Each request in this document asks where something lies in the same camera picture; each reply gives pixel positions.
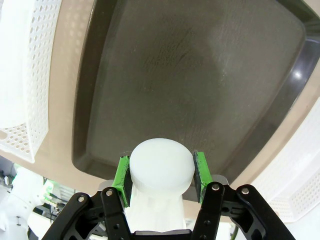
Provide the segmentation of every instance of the beige surface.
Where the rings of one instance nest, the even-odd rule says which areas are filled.
[[[306,1],[318,14],[319,0]],[[94,194],[103,179],[77,170],[71,161],[72,125],[79,62],[93,0],[63,0],[54,38],[49,83],[49,132],[35,163],[9,153],[0,155],[46,178],[88,194]],[[254,161],[232,183],[235,188],[250,183],[282,149],[320,96],[320,64],[276,133]],[[196,202],[185,201],[186,217],[195,218]]]

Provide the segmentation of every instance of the perforated basket wall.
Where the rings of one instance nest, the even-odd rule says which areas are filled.
[[[252,185],[283,222],[297,221],[320,203],[320,98]]]
[[[31,1],[29,36],[23,66],[23,98],[26,122],[0,129],[0,148],[26,161],[34,162],[35,155],[48,129],[48,96],[51,54],[61,0]]]

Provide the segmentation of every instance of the white plastic basket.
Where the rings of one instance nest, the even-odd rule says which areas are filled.
[[[49,75],[61,1],[0,0],[1,43],[8,45],[1,45],[0,55],[6,65],[0,69],[0,149],[31,163],[49,129]]]
[[[252,185],[285,223],[299,220],[320,203],[320,98]]]

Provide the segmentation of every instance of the dark gray tray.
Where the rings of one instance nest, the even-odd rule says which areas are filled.
[[[113,179],[121,156],[168,138],[205,152],[211,173],[232,182],[304,88],[319,40],[320,20],[301,0],[97,0],[74,166]]]

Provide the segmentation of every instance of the green gripper pad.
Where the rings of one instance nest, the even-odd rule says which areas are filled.
[[[130,175],[130,157],[122,156],[118,164],[118,168],[115,173],[112,187],[117,189],[121,193],[124,207],[130,207],[130,198],[132,192],[132,180]]]
[[[208,168],[207,160],[204,152],[195,151],[193,153],[194,162],[194,185],[198,202],[202,204],[206,192],[207,185],[212,182],[212,177]]]

